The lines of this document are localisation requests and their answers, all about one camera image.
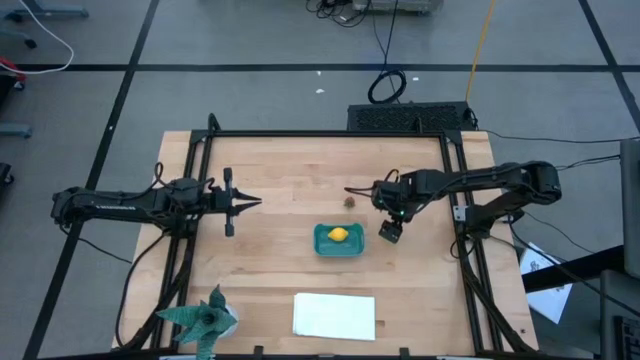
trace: yellow lemon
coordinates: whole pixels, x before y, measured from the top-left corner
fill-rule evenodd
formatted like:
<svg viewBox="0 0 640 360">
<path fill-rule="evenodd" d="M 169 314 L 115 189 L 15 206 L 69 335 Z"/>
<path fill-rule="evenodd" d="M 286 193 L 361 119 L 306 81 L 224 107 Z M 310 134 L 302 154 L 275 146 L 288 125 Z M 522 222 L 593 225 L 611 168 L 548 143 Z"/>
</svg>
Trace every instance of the yellow lemon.
<svg viewBox="0 0 640 360">
<path fill-rule="evenodd" d="M 344 241 L 349 236 L 349 232 L 343 228 L 337 227 L 329 233 L 329 239 L 333 241 Z"/>
</svg>

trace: wooden table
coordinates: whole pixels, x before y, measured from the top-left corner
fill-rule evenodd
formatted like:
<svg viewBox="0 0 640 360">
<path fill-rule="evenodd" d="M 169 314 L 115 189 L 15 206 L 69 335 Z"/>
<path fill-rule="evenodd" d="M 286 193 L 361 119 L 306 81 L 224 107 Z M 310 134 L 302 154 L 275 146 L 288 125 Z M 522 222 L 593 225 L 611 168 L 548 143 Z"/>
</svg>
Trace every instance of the wooden table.
<svg viewBox="0 0 640 360">
<path fill-rule="evenodd" d="M 159 155 L 165 180 L 182 176 L 189 136 L 165 133 Z M 470 169 L 494 164 L 486 133 L 463 133 L 463 139 Z M 449 152 L 455 154 L 453 147 Z M 232 167 L 234 186 L 263 199 L 235 219 L 233 238 L 224 236 L 224 216 L 207 215 L 200 221 L 187 304 L 208 299 L 221 284 L 240 318 L 236 333 L 220 340 L 216 353 L 247 354 L 262 345 L 266 354 L 396 355 L 400 347 L 408 347 L 412 355 L 473 354 L 460 265 L 449 255 L 454 231 L 447 198 L 429 204 L 405 225 L 396 245 L 377 235 L 387 215 L 368 199 L 356 198 L 352 209 L 343 206 L 348 196 L 343 187 L 368 187 L 392 168 L 401 173 L 442 170 L 437 139 L 223 137 L 214 139 L 210 161 L 209 176 L 221 180 L 222 169 Z M 483 204 L 499 193 L 474 196 Z M 314 253 L 316 224 L 353 222 L 366 231 L 362 256 L 322 258 Z M 496 224 L 492 233 L 511 241 L 505 225 Z M 143 225 L 136 256 L 158 235 L 154 226 Z M 125 341 L 158 301 L 168 244 L 163 241 L 145 256 L 132 276 L 121 322 Z M 494 240 L 484 245 L 497 306 L 537 348 L 514 250 Z M 293 296 L 299 292 L 374 296 L 376 341 L 293 335 Z M 478 305 L 484 346 L 490 348 L 486 313 Z M 166 324 L 163 345 L 169 343 L 168 329 Z M 195 344 L 180 351 L 193 353 Z"/>
</svg>

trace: green bowl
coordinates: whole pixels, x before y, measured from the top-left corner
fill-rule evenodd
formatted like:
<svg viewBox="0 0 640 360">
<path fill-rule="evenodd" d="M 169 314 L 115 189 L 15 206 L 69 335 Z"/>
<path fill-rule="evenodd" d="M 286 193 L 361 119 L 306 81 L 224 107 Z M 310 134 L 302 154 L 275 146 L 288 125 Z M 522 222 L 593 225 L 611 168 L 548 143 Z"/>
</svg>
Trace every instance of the green bowl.
<svg viewBox="0 0 640 360">
<path fill-rule="evenodd" d="M 331 230 L 341 227 L 349 232 L 344 241 L 329 239 Z M 324 225 L 318 224 L 313 229 L 313 248 L 316 254 L 329 257 L 354 257 L 364 251 L 364 229 L 362 225 Z"/>
</svg>

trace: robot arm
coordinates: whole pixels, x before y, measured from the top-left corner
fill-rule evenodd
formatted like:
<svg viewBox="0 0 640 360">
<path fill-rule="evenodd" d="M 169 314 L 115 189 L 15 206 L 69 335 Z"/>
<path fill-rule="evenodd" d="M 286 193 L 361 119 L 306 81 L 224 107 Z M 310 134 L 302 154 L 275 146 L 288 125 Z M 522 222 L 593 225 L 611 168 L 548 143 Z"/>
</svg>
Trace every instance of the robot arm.
<svg viewBox="0 0 640 360">
<path fill-rule="evenodd" d="M 232 218 L 260 204 L 260 199 L 232 187 L 231 168 L 224 169 L 225 189 L 191 178 L 173 180 L 166 186 L 141 193 L 93 191 L 73 187 L 53 195 L 51 217 L 56 224 L 68 226 L 75 221 L 106 219 L 151 223 L 180 234 L 188 231 L 188 222 L 205 214 L 226 214 L 225 235 L 233 236 Z M 209 183 L 211 192 L 205 193 Z M 232 200 L 254 200 L 233 205 Z"/>
<path fill-rule="evenodd" d="M 455 220 L 465 234 L 487 238 L 497 219 L 513 214 L 517 220 L 522 216 L 523 206 L 552 204 L 562 196 L 555 167 L 547 162 L 531 161 L 448 174 L 438 170 L 413 171 L 398 176 L 395 181 L 375 181 L 371 202 L 376 209 L 387 211 L 391 216 L 391 221 L 382 223 L 380 236 L 397 243 L 402 224 L 411 222 L 430 202 L 451 193 L 498 188 L 507 192 L 486 205 L 454 208 Z"/>
</svg>

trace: gray floor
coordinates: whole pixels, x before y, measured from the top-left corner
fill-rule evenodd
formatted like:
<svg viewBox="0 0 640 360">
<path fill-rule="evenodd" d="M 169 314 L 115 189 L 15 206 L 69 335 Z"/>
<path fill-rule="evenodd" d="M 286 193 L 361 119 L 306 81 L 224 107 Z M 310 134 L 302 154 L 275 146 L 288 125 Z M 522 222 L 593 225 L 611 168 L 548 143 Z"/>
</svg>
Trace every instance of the gray floor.
<svg viewBox="0 0 640 360">
<path fill-rule="evenodd" d="M 74 1 L 87 19 L 45 24 L 71 44 L 77 64 L 126 64 L 149 0 Z M 397 20 L 390 62 L 468 64 L 489 1 L 447 0 L 431 17 Z M 640 27 L 634 0 L 590 4 L 620 64 L 640 64 Z M 17 6 L 1 0 L 0 5 Z M 303 2 L 160 0 L 144 47 L 143 64 L 379 63 L 370 19 L 354 29 L 320 21 Z M 379 15 L 383 38 L 389 17 Z M 17 63 L 62 63 L 64 48 L 32 22 L 7 28 L 32 34 L 39 48 L 0 37 L 0 53 Z M 606 64 L 577 1 L 498 1 L 482 53 L 489 64 Z M 209 112 L 226 129 L 344 129 L 350 104 L 367 103 L 376 72 L 138 72 L 135 74 L 99 182 L 100 189 L 147 185 L 161 135 L 203 128 Z M 32 76 L 0 112 L 1 121 L 34 127 L 29 140 L 0 139 L 0 161 L 17 178 L 0 207 L 0 349 L 18 359 L 41 306 L 64 242 L 49 218 L 51 194 L 83 185 L 122 81 L 120 72 L 65 72 Z M 464 72 L 408 72 L 403 101 L 464 98 Z M 640 93 L 640 74 L 625 74 Z M 608 73 L 478 73 L 470 100 L 480 126 L 505 135 L 597 139 L 635 136 L 638 130 Z M 498 162 L 547 160 L 557 165 L 616 154 L 616 145 L 520 142 L 492 137 Z M 619 166 L 615 162 L 563 172 L 563 199 L 532 214 L 597 251 L 621 234 Z M 584 251 L 525 218 L 518 233 L 547 251 L 572 259 Z M 88 223 L 82 235 L 131 258 L 138 226 Z M 127 266 L 79 244 L 40 356 L 106 351 Z M 597 297 L 572 291 L 561 326 L 534 314 L 545 349 L 564 344 L 594 350 Z"/>
</svg>

